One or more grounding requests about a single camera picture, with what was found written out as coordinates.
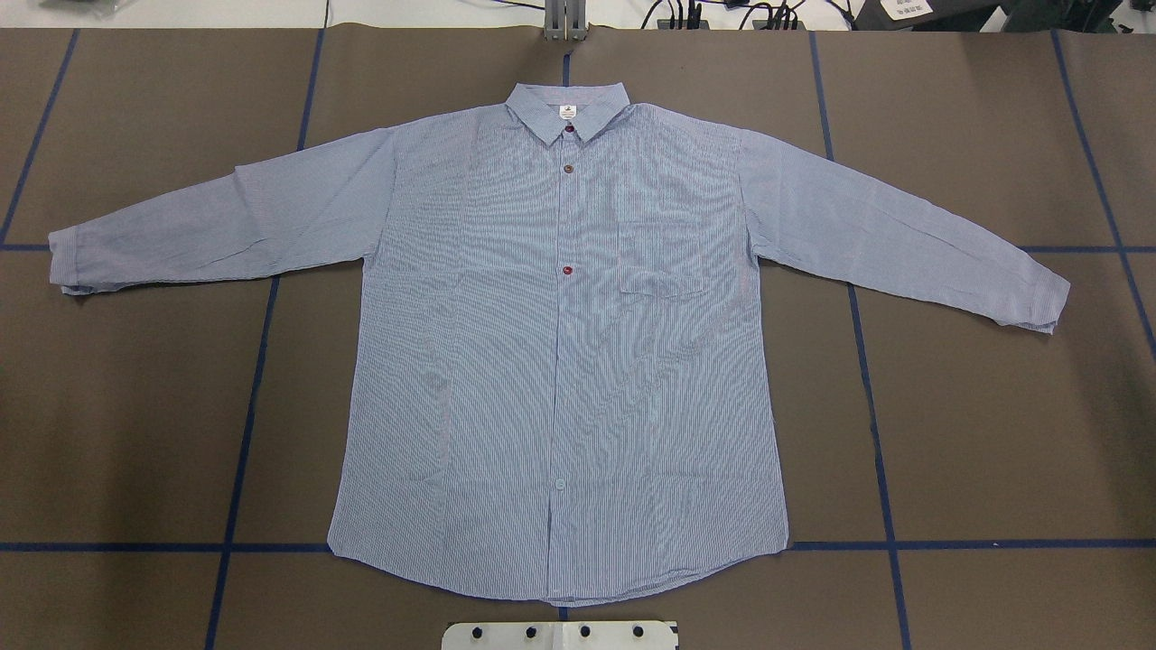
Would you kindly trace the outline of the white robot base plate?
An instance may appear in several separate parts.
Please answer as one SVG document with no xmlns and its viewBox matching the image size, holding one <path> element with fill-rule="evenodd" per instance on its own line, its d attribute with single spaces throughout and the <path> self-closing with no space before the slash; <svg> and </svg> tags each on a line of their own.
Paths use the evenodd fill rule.
<svg viewBox="0 0 1156 650">
<path fill-rule="evenodd" d="M 659 620 L 466 622 L 442 649 L 679 649 L 676 622 Z"/>
</svg>

